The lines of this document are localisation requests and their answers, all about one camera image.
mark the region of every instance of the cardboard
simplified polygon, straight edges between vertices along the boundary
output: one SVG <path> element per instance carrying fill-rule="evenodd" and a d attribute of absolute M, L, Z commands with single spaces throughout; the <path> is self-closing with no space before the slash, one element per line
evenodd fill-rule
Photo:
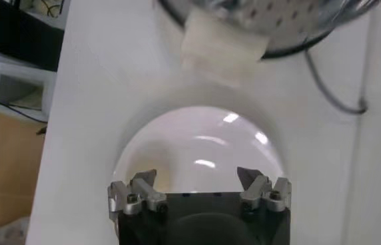
<path fill-rule="evenodd" d="M 0 113 L 0 226 L 29 216 L 38 178 L 44 125 Z"/>

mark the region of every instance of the white sponge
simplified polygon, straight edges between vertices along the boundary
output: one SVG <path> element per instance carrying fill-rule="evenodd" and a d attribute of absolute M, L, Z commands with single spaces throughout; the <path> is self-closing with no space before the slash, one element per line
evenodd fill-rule
<path fill-rule="evenodd" d="M 268 42 L 268 37 L 237 29 L 194 8 L 182 43 L 183 67 L 238 87 L 252 77 Z"/>

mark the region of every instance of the white tabletop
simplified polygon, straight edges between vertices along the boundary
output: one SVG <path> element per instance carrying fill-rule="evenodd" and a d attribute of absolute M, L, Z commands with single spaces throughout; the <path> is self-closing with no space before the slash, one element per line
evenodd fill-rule
<path fill-rule="evenodd" d="M 356 119 L 325 101 L 301 54 L 263 62 L 236 89 L 183 73 L 155 19 L 149 0 L 71 3 L 27 244 L 117 244 L 106 189 L 121 150 L 151 119 L 191 105 L 223 107 L 263 128 L 293 184 L 292 243 L 339 244 Z M 350 105 L 368 22 L 313 50 Z"/>

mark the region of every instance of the wire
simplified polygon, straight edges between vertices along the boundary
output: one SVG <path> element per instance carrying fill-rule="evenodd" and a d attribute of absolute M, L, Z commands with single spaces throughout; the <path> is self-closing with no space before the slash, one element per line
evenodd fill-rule
<path fill-rule="evenodd" d="M 335 97 L 331 93 L 331 91 L 326 87 L 326 85 L 322 81 L 322 79 L 321 79 L 321 77 L 320 77 L 320 75 L 318 73 L 318 70 L 315 67 L 315 64 L 313 62 L 312 56 L 310 56 L 310 53 L 309 53 L 308 49 L 305 50 L 304 56 L 306 57 L 306 61 L 308 63 L 310 72 L 312 73 L 312 76 L 313 76 L 313 78 L 315 80 L 316 86 L 321 91 L 321 93 L 325 96 L 325 99 L 332 106 L 334 106 L 339 111 L 342 111 L 344 113 L 351 114 L 351 115 L 362 115 L 362 114 L 366 113 L 366 111 L 368 110 L 368 106 L 367 106 L 366 101 L 364 100 L 364 98 L 360 99 L 360 101 L 359 101 L 359 108 L 348 107 L 347 105 L 342 103 L 339 99 L 337 99 L 337 97 Z"/>
<path fill-rule="evenodd" d="M 24 107 L 23 105 L 12 105 L 12 104 L 9 104 L 9 106 L 10 107 L 15 107 L 15 108 L 20 108 L 20 109 L 32 110 L 32 111 L 41 111 L 41 109 L 32 108 L 32 107 Z"/>
<path fill-rule="evenodd" d="M 41 2 L 45 5 L 45 7 L 47 8 L 47 16 L 52 16 L 54 17 L 55 15 L 51 12 L 51 8 L 50 6 L 48 5 L 48 3 L 45 1 L 45 0 L 41 0 Z"/>
<path fill-rule="evenodd" d="M 10 109 L 10 110 L 14 111 L 15 113 L 18 113 L 18 114 L 20 114 L 20 115 L 22 115 L 22 116 L 24 116 L 24 117 L 26 117 L 28 119 L 34 120 L 35 122 L 38 122 L 38 123 L 48 123 L 46 121 L 42 121 L 42 120 L 36 119 L 34 117 L 31 117 L 29 115 L 26 115 L 25 113 L 22 113 L 21 111 L 19 111 L 17 109 L 14 109 L 13 107 L 10 107 L 9 105 L 7 105 L 5 103 L 2 103 L 1 101 L 0 101 L 0 105 L 2 105 L 3 107 L 7 107 L 8 109 Z"/>
<path fill-rule="evenodd" d="M 60 5 L 53 5 L 53 6 L 50 6 L 50 8 L 47 10 L 47 15 L 49 14 L 49 11 L 51 12 L 52 9 L 54 8 L 59 8 L 59 12 L 60 12 Z"/>

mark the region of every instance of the metal colander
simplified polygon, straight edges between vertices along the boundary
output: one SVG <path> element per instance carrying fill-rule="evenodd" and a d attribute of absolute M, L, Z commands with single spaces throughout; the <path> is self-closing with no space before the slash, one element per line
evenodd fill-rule
<path fill-rule="evenodd" d="M 381 0 L 159 0 L 184 26 L 193 5 L 244 29 L 270 37 L 263 58 L 307 49 L 335 27 L 367 12 Z"/>

